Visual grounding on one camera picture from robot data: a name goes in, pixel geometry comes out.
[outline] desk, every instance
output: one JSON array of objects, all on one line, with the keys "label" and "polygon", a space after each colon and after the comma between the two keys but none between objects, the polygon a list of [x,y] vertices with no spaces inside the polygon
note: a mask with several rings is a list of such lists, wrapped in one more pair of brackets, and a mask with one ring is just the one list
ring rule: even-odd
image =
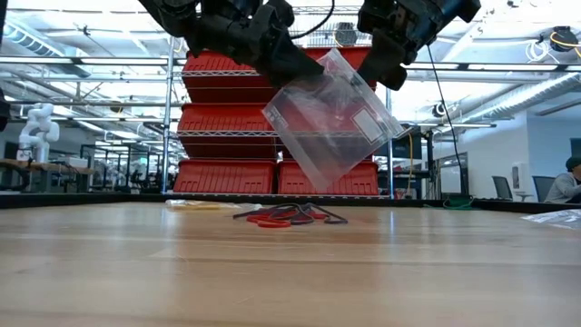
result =
[{"label": "desk", "polygon": [[0,325],[577,326],[581,233],[521,214],[329,208],[261,229],[157,203],[4,210]]},{"label": "desk", "polygon": [[30,163],[27,161],[20,161],[14,159],[0,159],[0,163],[13,164],[20,168],[28,169],[31,172],[39,172],[41,175],[40,190],[42,192],[51,192],[52,174],[53,173],[75,173],[77,187],[84,192],[88,189],[89,176],[94,174],[93,169],[77,168],[75,170],[69,169],[67,166],[58,163]]}]

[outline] white robot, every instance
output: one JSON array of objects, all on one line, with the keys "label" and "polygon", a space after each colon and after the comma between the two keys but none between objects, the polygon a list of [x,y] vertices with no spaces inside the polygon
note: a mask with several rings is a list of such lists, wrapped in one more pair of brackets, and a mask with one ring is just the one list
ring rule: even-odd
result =
[{"label": "white robot", "polygon": [[60,128],[51,120],[54,106],[52,104],[37,104],[40,109],[28,111],[28,120],[18,138],[18,154],[16,158],[22,161],[30,159],[38,163],[48,161],[49,142],[56,142],[60,136]]}]

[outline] office chair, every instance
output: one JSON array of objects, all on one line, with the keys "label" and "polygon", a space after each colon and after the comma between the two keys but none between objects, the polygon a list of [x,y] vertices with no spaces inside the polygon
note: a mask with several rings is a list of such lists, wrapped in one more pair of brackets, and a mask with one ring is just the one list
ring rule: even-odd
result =
[{"label": "office chair", "polygon": [[502,176],[492,176],[492,180],[494,181],[494,187],[497,189],[497,197],[512,200],[512,192],[510,192],[508,179]]},{"label": "office chair", "polygon": [[551,187],[553,187],[555,177],[533,176],[533,182],[535,183],[535,189],[537,190],[538,201],[543,203],[547,198]]}]

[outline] black cable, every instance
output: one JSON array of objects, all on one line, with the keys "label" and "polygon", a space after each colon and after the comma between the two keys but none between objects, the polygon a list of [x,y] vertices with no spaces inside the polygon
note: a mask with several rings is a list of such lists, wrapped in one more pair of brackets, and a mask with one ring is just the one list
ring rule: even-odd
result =
[{"label": "black cable", "polygon": [[466,188],[466,184],[464,182],[464,174],[462,171],[462,163],[460,162],[460,156],[458,155],[458,140],[456,139],[456,132],[454,132],[454,125],[452,124],[452,120],[450,119],[450,114],[448,113],[448,107],[446,106],[446,100],[444,100],[444,94],[442,93],[442,85],[439,83],[438,78],[438,70],[436,69],[436,64],[434,63],[434,57],[432,56],[432,51],[428,47],[428,54],[429,54],[429,61],[432,63],[432,67],[434,68],[434,76],[436,76],[436,84],[438,84],[439,96],[442,99],[442,106],[444,107],[444,111],[446,112],[446,117],[448,118],[448,123],[450,124],[450,128],[452,129],[452,141],[454,141],[454,154],[456,155],[456,160],[458,160],[458,167],[460,168],[460,185],[462,191],[466,190],[469,193],[468,189]]},{"label": "black cable", "polygon": [[325,19],[323,19],[322,21],[320,21],[320,23],[318,23],[317,25],[315,25],[315,27],[311,28],[309,31],[301,33],[299,35],[292,35],[290,37],[291,40],[296,40],[302,37],[305,37],[313,32],[315,32],[316,30],[320,29],[321,26],[325,25],[325,23],[327,23],[329,21],[329,18],[333,15],[333,12],[335,11],[335,0],[330,0],[330,10],[329,13],[327,14],[327,17],[325,17]]}]

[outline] shelf post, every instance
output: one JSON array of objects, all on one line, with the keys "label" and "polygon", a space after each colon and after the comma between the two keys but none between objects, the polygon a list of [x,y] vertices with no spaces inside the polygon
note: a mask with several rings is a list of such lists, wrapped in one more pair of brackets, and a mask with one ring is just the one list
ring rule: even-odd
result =
[{"label": "shelf post", "polygon": [[170,51],[167,58],[167,88],[165,91],[165,115],[163,116],[163,167],[162,167],[162,193],[167,190],[167,173],[169,171],[170,161],[170,122],[172,116],[172,85],[173,85],[173,48],[175,47],[175,38],[170,38]]}]

